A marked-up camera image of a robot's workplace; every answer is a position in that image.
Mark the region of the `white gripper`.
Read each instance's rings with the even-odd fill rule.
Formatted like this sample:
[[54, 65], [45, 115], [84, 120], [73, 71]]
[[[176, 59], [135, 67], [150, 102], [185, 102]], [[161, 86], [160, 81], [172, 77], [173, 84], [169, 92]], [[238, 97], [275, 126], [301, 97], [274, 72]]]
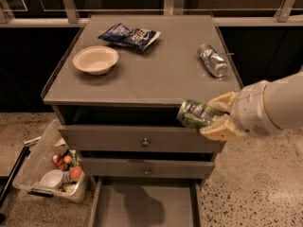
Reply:
[[229, 92], [211, 99], [207, 105], [217, 111], [230, 113], [215, 116], [211, 125], [200, 128], [201, 135], [213, 141], [228, 141], [251, 136], [281, 133], [265, 110], [264, 93], [269, 82], [262, 80], [244, 87], [238, 93]]

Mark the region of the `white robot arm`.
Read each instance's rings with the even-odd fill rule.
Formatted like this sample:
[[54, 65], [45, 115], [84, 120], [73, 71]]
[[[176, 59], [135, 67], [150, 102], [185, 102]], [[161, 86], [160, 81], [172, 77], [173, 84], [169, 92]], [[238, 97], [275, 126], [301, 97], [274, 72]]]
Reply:
[[223, 116], [200, 134], [215, 141], [268, 136], [303, 127], [303, 70], [275, 81], [262, 80], [208, 102]]

